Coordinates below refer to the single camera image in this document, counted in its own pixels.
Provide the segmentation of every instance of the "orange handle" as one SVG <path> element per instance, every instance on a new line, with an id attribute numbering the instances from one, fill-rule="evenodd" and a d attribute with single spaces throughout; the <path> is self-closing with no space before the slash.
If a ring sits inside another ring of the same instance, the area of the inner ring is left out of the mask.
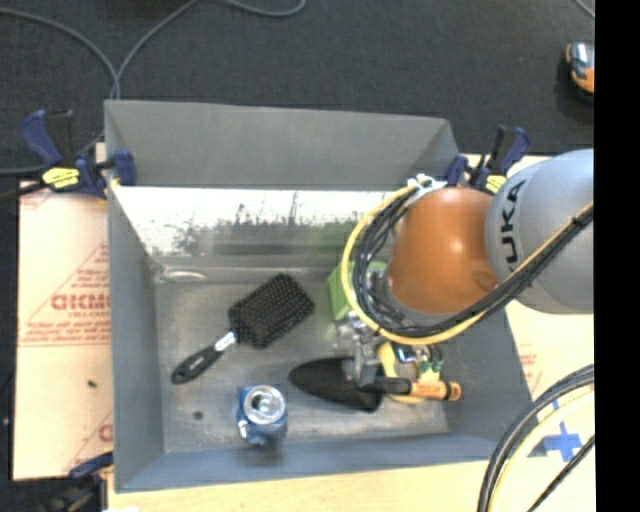
<path id="1" fill-rule="evenodd" d="M 458 400 L 462 396 L 462 387 L 457 382 L 413 382 L 411 396 L 431 398 L 433 400 Z"/>

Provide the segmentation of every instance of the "black carpet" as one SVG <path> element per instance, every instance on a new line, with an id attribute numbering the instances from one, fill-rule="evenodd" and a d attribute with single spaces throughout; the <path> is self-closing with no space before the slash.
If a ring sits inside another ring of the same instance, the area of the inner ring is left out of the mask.
<path id="1" fill-rule="evenodd" d="M 283 9 L 294 0 L 252 0 Z M 594 1 L 587 0 L 594 8 Z M 117 68 L 185 0 L 0 0 L 90 38 Z M 594 20 L 575 0 L 308 0 L 285 19 L 201 0 L 154 37 L 122 78 L 125 98 L 436 116 L 458 148 L 491 149 L 498 125 L 521 126 L 531 152 L 592 147 L 594 105 L 562 62 Z M 19 125 L 39 108 L 73 109 L 74 140 L 102 130 L 111 83 L 87 48 L 58 30 L 0 14 L 0 169 L 38 158 Z M 15 178 L 0 175 L 0 192 Z M 0 206 L 0 510 L 30 510 L 68 483 L 8 482 L 15 360 L 16 225 Z"/>

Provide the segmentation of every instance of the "gray bin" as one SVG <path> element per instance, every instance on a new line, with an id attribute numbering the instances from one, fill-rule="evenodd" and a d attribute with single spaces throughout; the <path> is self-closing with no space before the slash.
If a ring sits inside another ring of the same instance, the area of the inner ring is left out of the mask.
<path id="1" fill-rule="evenodd" d="M 369 414 L 287 381 L 296 365 L 344 348 L 325 281 L 354 220 L 303 222 L 294 206 L 322 194 L 329 211 L 357 203 L 357 216 L 416 172 L 442 177 L 457 153 L 448 122 L 137 101 L 106 102 L 105 112 L 107 151 L 130 149 L 140 184 L 109 196 L 117 491 L 488 457 L 530 399 L 503 312 L 442 346 L 445 378 L 463 386 L 458 402 L 385 399 Z M 286 222 L 237 216 L 256 194 L 283 191 Z M 221 194 L 236 206 L 215 213 Z M 311 295 L 312 317 L 266 349 L 234 346 L 196 381 L 173 386 L 175 365 L 226 332 L 227 309 L 281 271 Z M 237 433 L 237 390 L 248 384 L 287 398 L 289 432 L 277 450 Z"/>

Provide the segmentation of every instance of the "blue cross mark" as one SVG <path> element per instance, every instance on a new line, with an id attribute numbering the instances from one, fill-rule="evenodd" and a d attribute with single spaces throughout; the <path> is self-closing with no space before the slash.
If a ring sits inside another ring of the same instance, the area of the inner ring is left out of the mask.
<path id="1" fill-rule="evenodd" d="M 553 408 L 558 409 L 557 401 L 553 402 Z M 582 446 L 578 434 L 569 434 L 564 421 L 560 422 L 560 434 L 546 436 L 542 440 L 545 450 L 558 450 L 562 456 L 562 462 L 569 462 L 573 458 L 573 450 Z"/>

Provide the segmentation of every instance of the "blue can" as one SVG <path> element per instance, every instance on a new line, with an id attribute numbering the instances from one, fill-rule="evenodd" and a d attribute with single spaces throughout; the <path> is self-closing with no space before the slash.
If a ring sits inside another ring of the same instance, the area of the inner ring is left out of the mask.
<path id="1" fill-rule="evenodd" d="M 248 386 L 238 392 L 238 431 L 254 446 L 274 445 L 287 433 L 287 403 L 273 386 Z"/>

